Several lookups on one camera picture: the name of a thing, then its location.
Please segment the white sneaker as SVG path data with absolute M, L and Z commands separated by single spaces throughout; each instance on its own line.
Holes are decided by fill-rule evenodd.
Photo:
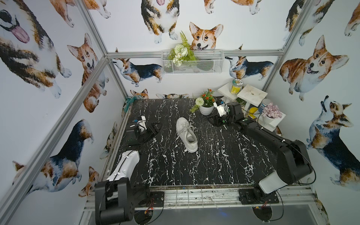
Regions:
M 197 136 L 193 131 L 193 126 L 190 125 L 186 118 L 180 117 L 177 120 L 176 131 L 189 153 L 194 153 L 198 150 Z

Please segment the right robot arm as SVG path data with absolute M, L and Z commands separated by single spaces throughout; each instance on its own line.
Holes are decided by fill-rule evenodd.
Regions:
M 315 172 L 303 142 L 281 138 L 262 127 L 256 120 L 245 117 L 238 103 L 226 104 L 218 100 L 213 103 L 213 106 L 217 110 L 217 115 L 213 119 L 214 126 L 225 124 L 232 126 L 263 144 L 277 157 L 275 171 L 254 186 L 256 196 L 263 197 L 271 194 Z

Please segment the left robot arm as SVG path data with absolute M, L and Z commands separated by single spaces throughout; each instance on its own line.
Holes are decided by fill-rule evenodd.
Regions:
M 115 225 L 131 221 L 135 209 L 145 207 L 145 213 L 155 207 L 164 208 L 165 193 L 152 192 L 148 184 L 130 184 L 130 178 L 140 162 L 139 148 L 161 130 L 160 122 L 134 120 L 125 129 L 125 152 L 113 173 L 95 186 L 95 223 Z

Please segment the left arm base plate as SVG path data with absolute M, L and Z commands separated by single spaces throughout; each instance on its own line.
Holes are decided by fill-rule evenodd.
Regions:
M 137 205 L 137 208 L 138 207 L 143 207 L 143 208 L 160 207 L 160 208 L 162 208 L 164 206 L 164 200 L 165 200 L 165 192 L 151 191 L 149 193 L 146 193 L 145 198 L 141 199 L 141 201 Z

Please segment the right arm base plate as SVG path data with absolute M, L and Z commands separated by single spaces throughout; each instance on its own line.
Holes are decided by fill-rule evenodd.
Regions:
M 257 187 L 239 189 L 238 192 L 239 201 L 243 205 L 279 203 L 279 198 L 276 192 L 265 194 L 261 189 Z

